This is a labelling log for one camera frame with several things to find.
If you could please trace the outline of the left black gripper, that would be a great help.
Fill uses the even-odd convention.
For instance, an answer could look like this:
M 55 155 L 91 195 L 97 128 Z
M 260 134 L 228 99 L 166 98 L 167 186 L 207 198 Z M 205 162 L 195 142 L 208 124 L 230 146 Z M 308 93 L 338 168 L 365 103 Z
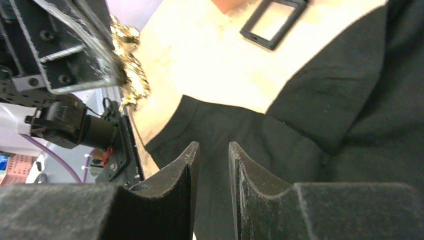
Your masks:
M 114 49 L 73 0 L 0 3 L 0 101 L 35 109 L 17 132 L 101 150 L 96 182 L 134 186 L 144 175 Z

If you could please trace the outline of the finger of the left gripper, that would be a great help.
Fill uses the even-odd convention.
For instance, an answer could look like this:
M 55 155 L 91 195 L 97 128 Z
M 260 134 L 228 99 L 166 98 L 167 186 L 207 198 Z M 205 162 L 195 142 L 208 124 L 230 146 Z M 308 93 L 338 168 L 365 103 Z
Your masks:
M 106 42 L 110 50 L 114 49 L 111 35 L 111 17 L 105 0 L 73 0 L 76 8 L 88 19 Z

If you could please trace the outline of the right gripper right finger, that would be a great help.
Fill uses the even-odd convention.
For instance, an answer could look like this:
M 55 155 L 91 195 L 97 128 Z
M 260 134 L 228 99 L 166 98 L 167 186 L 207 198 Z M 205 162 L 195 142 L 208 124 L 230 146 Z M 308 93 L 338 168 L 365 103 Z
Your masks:
M 238 240 L 421 240 L 424 201 L 402 183 L 289 184 L 228 146 Z

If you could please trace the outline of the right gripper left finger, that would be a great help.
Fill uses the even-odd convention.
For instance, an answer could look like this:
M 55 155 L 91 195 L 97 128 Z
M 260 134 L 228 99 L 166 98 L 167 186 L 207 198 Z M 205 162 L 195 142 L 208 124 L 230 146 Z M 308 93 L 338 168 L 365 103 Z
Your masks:
M 3 240 L 190 240 L 200 147 L 131 188 L 111 183 L 15 184 L 0 189 Z

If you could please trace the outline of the gold leaf brooch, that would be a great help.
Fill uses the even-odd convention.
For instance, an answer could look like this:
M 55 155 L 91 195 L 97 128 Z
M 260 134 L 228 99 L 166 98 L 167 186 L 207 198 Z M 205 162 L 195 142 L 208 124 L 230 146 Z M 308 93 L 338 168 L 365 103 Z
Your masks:
M 138 108 L 138 101 L 151 95 L 150 84 L 142 68 L 141 62 L 133 55 L 140 46 L 140 32 L 131 25 L 120 23 L 118 18 L 111 14 L 111 37 L 114 53 L 120 59 L 125 74 L 124 84 L 121 86 L 123 97 L 119 111 L 130 107 L 134 111 Z

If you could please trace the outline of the black button shirt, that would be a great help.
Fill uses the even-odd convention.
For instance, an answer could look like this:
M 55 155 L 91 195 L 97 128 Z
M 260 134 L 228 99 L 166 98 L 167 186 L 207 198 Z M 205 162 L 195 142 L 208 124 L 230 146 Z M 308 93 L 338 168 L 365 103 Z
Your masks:
M 350 25 L 265 114 L 183 96 L 146 145 L 163 168 L 196 141 L 194 232 L 233 240 L 228 146 L 288 182 L 400 182 L 424 189 L 424 3 L 390 0 Z

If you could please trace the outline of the small black rectangular frame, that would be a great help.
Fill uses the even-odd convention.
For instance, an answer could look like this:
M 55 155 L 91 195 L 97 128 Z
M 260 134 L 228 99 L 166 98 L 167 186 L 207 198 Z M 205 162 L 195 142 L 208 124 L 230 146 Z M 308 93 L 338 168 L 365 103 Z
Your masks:
M 240 34 L 273 51 L 307 6 L 307 0 L 263 0 L 241 28 Z

